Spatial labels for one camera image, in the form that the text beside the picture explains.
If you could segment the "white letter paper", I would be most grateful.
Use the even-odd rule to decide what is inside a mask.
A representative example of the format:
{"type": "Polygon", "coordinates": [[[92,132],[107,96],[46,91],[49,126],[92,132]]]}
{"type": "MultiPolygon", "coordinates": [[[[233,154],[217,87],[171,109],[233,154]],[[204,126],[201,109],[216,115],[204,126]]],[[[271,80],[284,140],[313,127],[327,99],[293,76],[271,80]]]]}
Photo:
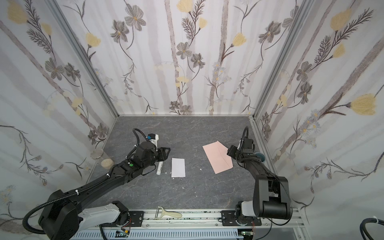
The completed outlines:
{"type": "Polygon", "coordinates": [[[172,158],[172,178],[185,178],[186,169],[185,169],[185,159],[172,158]]]}

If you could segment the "pink paper envelope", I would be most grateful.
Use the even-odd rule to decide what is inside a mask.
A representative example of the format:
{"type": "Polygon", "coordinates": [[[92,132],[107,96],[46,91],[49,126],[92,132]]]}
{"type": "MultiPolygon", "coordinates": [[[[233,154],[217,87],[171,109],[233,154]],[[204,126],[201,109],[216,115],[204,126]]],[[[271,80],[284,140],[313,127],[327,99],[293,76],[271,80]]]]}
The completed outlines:
{"type": "Polygon", "coordinates": [[[219,174],[233,168],[232,158],[227,155],[228,148],[226,148],[219,141],[205,145],[203,146],[203,149],[215,174],[219,174]]]}

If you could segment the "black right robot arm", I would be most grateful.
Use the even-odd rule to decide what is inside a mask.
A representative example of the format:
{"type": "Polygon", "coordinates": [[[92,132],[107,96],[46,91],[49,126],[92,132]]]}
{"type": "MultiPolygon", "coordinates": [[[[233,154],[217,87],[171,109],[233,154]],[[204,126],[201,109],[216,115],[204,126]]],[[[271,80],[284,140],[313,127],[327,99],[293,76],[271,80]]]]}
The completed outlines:
{"type": "Polygon", "coordinates": [[[288,180],[277,176],[264,165],[263,155],[255,151],[252,139],[242,137],[239,146],[231,146],[227,155],[236,160],[255,180],[252,200],[240,201],[236,206],[237,219],[275,219],[285,220],[287,224],[293,215],[288,180]]]}

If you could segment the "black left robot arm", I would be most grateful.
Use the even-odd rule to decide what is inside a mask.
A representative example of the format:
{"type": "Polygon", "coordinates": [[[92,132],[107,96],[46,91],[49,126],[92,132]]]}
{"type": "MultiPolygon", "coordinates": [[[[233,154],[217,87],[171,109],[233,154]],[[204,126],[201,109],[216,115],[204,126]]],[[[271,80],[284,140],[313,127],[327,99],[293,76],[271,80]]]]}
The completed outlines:
{"type": "Polygon", "coordinates": [[[52,193],[46,203],[33,208],[24,216],[24,229],[33,234],[46,235],[51,240],[69,240],[85,221],[79,214],[91,203],[138,176],[143,176],[147,167],[154,167],[157,162],[167,160],[170,151],[170,148],[157,148],[151,142],[140,143],[125,160],[98,179],[66,193],[61,190],[52,193]]]}

